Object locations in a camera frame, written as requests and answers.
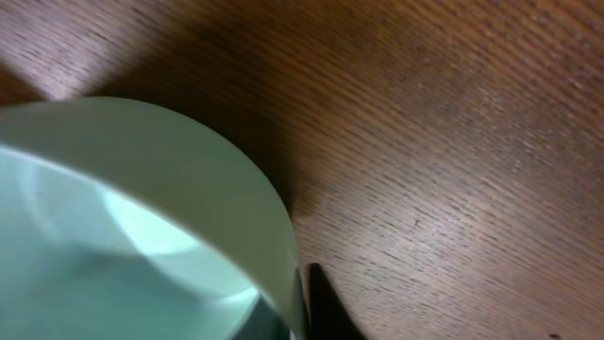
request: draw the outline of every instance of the light green bowl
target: light green bowl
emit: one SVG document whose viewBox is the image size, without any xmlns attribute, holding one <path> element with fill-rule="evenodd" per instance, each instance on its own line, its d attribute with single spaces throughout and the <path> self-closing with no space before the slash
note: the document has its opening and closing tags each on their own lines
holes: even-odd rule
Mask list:
<svg viewBox="0 0 604 340">
<path fill-rule="evenodd" d="M 304 339 L 289 216 L 237 147 L 143 102 L 0 110 L 0 338 Z"/>
</svg>

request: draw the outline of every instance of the brown wooden surface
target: brown wooden surface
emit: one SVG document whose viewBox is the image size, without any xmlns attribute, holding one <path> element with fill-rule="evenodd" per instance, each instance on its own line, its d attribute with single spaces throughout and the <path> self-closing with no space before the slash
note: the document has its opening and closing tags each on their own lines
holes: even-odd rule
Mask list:
<svg viewBox="0 0 604 340">
<path fill-rule="evenodd" d="M 604 4 L 0 0 L 0 103 L 216 129 L 370 339 L 604 337 Z"/>
</svg>

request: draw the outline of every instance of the wooden table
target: wooden table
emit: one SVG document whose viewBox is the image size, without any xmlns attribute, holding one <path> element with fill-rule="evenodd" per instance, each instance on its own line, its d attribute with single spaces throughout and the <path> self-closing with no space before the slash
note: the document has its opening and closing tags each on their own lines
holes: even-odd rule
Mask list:
<svg viewBox="0 0 604 340">
<path fill-rule="evenodd" d="M 604 335 L 604 3 L 0 2 L 0 102 L 185 113 L 370 339 Z"/>
</svg>

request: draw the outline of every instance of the white bowl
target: white bowl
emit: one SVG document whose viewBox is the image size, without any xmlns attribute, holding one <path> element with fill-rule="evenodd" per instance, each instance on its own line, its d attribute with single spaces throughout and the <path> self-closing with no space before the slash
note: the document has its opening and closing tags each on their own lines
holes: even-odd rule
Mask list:
<svg viewBox="0 0 604 340">
<path fill-rule="evenodd" d="M 0 338 L 304 338 L 289 216 L 233 144 L 118 98 L 0 110 Z"/>
</svg>

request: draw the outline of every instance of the glossy surface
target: glossy surface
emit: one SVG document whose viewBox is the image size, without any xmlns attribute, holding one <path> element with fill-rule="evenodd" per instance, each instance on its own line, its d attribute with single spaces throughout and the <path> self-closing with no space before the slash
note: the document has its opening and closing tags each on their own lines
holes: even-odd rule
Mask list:
<svg viewBox="0 0 604 340">
<path fill-rule="evenodd" d="M 8 0 L 1 83 L 6 102 L 125 96 L 227 136 L 370 339 L 593 340 L 602 13 L 597 0 Z"/>
<path fill-rule="evenodd" d="M 116 98 L 5 108 L 0 163 L 3 337 L 222 340 L 257 288 L 301 332 L 285 208 L 208 128 Z"/>
</svg>

